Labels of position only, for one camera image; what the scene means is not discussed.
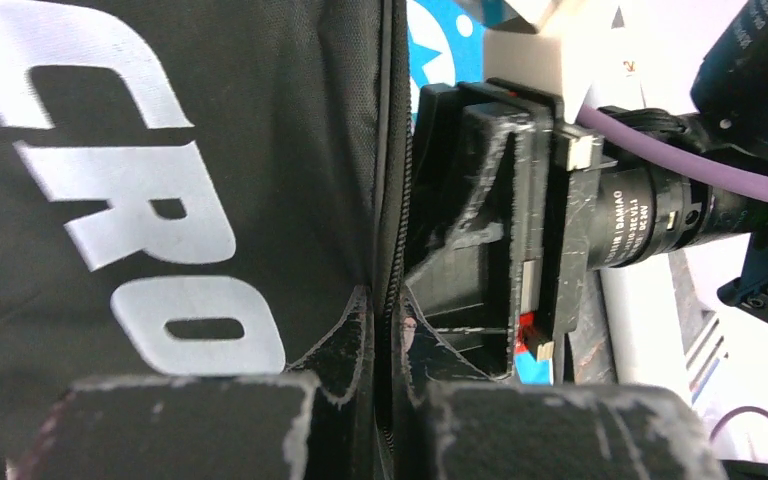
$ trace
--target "black fabric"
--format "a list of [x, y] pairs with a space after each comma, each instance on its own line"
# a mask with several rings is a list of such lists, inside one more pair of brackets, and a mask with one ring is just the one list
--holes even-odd
[[[387, 151], [380, 1], [76, 4], [113, 15], [145, 39], [194, 126], [147, 129], [110, 70], [31, 70], [55, 128], [0, 126], [0, 449], [10, 455], [27, 445], [71, 381], [152, 371], [111, 313], [123, 283], [244, 280], [265, 297], [292, 363], [339, 321], [353, 288], [371, 283], [374, 217], [385, 214], [375, 212], [373, 191]], [[92, 272], [64, 224], [108, 205], [49, 202], [14, 147], [193, 141], [232, 226], [234, 256], [182, 265], [138, 252]], [[186, 214], [169, 200], [154, 205], [160, 215]]]

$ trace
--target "blue star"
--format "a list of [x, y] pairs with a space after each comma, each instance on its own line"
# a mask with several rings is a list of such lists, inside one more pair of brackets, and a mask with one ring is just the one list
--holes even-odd
[[410, 52], [410, 71], [413, 80], [419, 88], [428, 85], [428, 77], [423, 67], [441, 55], [437, 50], [425, 47], [413, 41], [413, 35], [408, 31], [408, 52]]

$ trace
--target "white letter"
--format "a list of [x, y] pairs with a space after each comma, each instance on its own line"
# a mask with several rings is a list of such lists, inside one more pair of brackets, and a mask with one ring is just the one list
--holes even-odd
[[192, 126], [151, 47], [121, 20], [85, 7], [0, 0], [2, 126], [54, 128], [29, 77], [47, 65], [114, 70], [148, 128]]
[[[272, 312], [251, 285], [230, 277], [159, 277], [122, 285], [110, 307], [143, 360], [167, 375], [232, 376], [280, 373], [286, 357]], [[179, 340], [171, 320], [233, 318], [236, 340]]]
[[[236, 240], [195, 143], [182, 147], [38, 148], [16, 143], [50, 201], [106, 200], [66, 224], [89, 269], [140, 250], [159, 260], [227, 260]], [[178, 199], [186, 216], [159, 217], [150, 200]]]

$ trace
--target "white circle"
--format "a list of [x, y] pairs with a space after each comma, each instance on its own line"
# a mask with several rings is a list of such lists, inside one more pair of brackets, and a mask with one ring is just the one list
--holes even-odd
[[473, 26], [471, 18], [466, 15], [458, 15], [458, 19], [455, 20], [455, 25], [458, 27], [458, 33], [460, 33], [461, 36], [472, 36]]

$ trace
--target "black bag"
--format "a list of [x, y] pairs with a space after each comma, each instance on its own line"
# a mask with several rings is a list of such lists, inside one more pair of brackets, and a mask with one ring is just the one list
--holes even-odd
[[371, 368], [401, 281], [405, 8], [0, 1], [0, 455], [88, 376], [316, 371], [352, 315]]

